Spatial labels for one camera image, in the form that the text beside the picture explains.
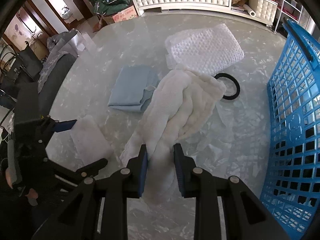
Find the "white foam block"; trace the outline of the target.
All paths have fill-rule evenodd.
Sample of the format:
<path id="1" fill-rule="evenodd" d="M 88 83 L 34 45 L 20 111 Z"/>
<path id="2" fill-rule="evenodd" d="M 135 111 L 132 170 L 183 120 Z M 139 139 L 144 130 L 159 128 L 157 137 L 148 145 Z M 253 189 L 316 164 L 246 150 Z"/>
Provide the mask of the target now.
<path id="1" fill-rule="evenodd" d="M 109 159 L 113 154 L 110 143 L 105 139 L 93 116 L 78 119 L 71 129 L 71 138 L 76 148 L 76 156 L 84 165 L 100 159 Z"/>

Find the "light blue cloth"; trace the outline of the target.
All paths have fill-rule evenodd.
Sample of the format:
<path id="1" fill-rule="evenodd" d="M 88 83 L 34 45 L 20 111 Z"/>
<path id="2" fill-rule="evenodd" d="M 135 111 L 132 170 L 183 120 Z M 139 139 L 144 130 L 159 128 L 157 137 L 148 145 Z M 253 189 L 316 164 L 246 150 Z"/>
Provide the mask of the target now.
<path id="1" fill-rule="evenodd" d="M 159 78 L 157 72 L 149 66 L 123 67 L 111 90 L 108 106 L 129 112 L 144 112 Z"/>

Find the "white fluffy towel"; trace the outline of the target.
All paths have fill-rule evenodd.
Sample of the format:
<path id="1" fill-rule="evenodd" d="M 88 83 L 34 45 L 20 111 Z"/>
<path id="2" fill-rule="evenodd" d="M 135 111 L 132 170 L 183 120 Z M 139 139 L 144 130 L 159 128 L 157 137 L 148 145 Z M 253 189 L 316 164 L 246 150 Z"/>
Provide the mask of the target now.
<path id="1" fill-rule="evenodd" d="M 198 132 L 226 92 L 222 81 L 195 71 L 171 70 L 158 84 L 151 102 L 120 155 L 123 165 L 148 153 L 144 201 L 159 205 L 177 187 L 173 146 Z"/>

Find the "blue plastic laundry basket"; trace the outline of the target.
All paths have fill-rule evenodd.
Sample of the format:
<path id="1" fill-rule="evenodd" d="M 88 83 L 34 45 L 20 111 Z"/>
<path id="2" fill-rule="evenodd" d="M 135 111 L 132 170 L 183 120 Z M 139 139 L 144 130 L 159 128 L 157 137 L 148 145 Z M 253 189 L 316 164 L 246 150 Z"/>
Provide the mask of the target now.
<path id="1" fill-rule="evenodd" d="M 271 142 L 261 202 L 291 239 L 319 207 L 319 42 L 293 20 L 267 83 Z"/>

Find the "grey chair with yellow print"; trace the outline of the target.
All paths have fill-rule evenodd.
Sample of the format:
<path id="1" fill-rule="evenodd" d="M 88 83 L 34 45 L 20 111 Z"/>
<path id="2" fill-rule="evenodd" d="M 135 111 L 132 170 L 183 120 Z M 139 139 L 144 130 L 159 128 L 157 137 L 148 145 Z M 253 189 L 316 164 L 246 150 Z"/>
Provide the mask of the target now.
<path id="1" fill-rule="evenodd" d="M 56 95 L 76 58 L 72 54 L 62 55 L 44 82 L 39 92 L 39 110 L 44 116 L 49 115 Z"/>

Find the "cardboard box on floor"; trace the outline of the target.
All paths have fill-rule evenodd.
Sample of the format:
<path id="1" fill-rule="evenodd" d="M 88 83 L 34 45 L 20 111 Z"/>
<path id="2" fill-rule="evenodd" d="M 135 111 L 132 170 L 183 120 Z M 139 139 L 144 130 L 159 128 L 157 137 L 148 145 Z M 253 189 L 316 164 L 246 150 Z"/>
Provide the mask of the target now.
<path id="1" fill-rule="evenodd" d="M 106 22 L 107 25 L 131 20 L 133 18 L 137 18 L 138 14 L 135 10 L 134 6 L 130 6 L 114 15 L 103 16 L 102 19 Z"/>

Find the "white paper roll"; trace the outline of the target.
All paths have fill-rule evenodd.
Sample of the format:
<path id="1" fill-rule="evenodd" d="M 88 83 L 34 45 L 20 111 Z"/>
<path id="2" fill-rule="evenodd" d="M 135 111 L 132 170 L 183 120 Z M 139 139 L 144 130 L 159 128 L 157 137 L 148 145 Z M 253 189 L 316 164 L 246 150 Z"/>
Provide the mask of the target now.
<path id="1" fill-rule="evenodd" d="M 256 12 L 249 7 L 247 4 L 243 5 L 243 8 L 247 11 L 247 13 L 251 16 L 251 17 L 255 17 L 256 16 Z"/>

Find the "white metal shelf rack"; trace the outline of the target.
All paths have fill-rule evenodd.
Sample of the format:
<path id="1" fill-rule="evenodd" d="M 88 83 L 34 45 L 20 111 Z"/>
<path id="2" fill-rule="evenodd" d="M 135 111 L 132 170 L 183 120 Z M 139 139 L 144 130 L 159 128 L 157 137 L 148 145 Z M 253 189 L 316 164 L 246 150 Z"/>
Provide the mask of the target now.
<path id="1" fill-rule="evenodd" d="M 303 6 L 298 0 L 276 0 L 278 3 L 273 30 L 276 33 L 283 22 L 283 18 L 290 18 L 296 23 L 300 23 Z"/>

